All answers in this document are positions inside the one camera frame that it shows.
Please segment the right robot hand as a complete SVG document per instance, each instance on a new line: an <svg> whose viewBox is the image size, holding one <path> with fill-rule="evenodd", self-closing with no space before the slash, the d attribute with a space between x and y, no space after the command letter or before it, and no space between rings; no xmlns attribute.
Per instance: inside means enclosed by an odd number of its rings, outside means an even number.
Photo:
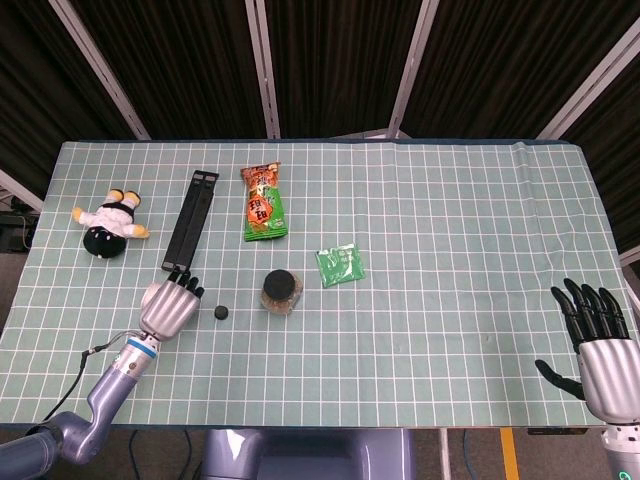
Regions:
<svg viewBox="0 0 640 480"><path fill-rule="evenodd" d="M594 289L564 280L565 290L551 294L564 316L580 378L535 361L541 376L556 388L586 403L591 414L613 425L639 422L639 343L631 338L621 306L604 287Z"/></svg>

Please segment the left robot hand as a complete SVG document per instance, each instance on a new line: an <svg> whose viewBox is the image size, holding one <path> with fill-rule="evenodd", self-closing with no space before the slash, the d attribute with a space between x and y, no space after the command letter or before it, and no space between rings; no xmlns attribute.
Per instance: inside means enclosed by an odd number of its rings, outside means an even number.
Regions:
<svg viewBox="0 0 640 480"><path fill-rule="evenodd" d="M150 285L142 299L139 326L160 342L174 338L198 310L204 288L189 271L173 271Z"/></svg>

